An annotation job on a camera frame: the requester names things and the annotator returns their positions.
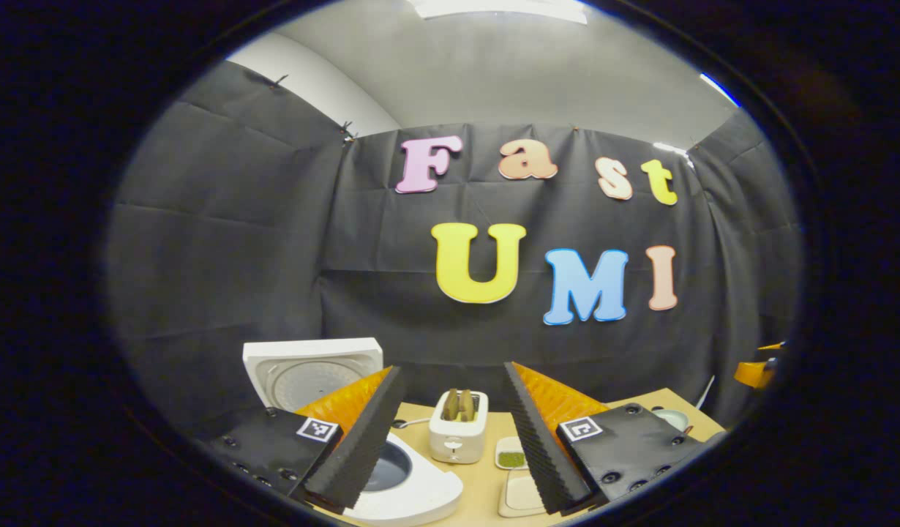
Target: black curtain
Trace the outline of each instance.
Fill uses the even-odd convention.
[[[650,143],[570,127],[440,124],[343,143],[339,127],[257,74],[224,63],[163,114],[122,184],[109,233],[109,286],[123,353],[169,420],[188,425],[260,404],[242,343],[376,337],[407,368],[407,400],[470,387],[508,404],[501,362],[516,360],[600,400],[668,387],[731,424],[749,388],[735,363],[783,340],[800,276],[798,225],[784,170],[738,111],[692,149],[692,168]],[[433,193],[397,194],[407,139],[459,135]],[[501,144],[536,139],[550,180],[503,179]],[[634,196],[608,198],[593,161],[620,160]],[[640,165],[671,170],[674,206]],[[516,289],[461,304],[434,276],[437,223],[471,223],[474,280],[495,273],[493,223],[517,223]],[[652,311],[645,250],[675,248],[678,306]],[[548,250],[629,255],[626,316],[546,326]]]

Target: white toaster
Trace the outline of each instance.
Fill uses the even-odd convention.
[[[469,422],[443,419],[443,405],[454,390],[446,391],[430,417],[430,456],[444,463],[476,463],[486,446],[486,417],[490,399],[482,392],[470,391],[476,415]]]

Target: toaster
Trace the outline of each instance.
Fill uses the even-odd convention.
[[[464,420],[464,413],[447,416],[444,407],[448,397],[463,397],[464,392],[449,390],[440,396],[430,417],[430,456],[444,463],[476,463],[483,457],[486,446],[486,418],[490,399],[483,392],[469,392],[473,401],[473,417]],[[455,408],[462,408],[459,403]]]

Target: blue letter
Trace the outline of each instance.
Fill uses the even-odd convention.
[[[573,249],[547,251],[544,260],[554,267],[554,291],[551,310],[544,314],[548,326],[570,324],[574,314],[570,311],[570,300],[581,321],[586,321],[593,313],[597,299],[600,307],[593,313],[598,321],[620,320],[625,316],[623,307],[623,271],[629,255],[621,250],[607,250],[600,255],[593,277],[587,274],[580,260],[580,254]]]

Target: ceiling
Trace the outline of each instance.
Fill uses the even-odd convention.
[[[735,110],[660,45],[593,7],[587,17],[422,20],[406,0],[345,0],[275,32],[342,70],[401,127],[563,124],[689,148]]]

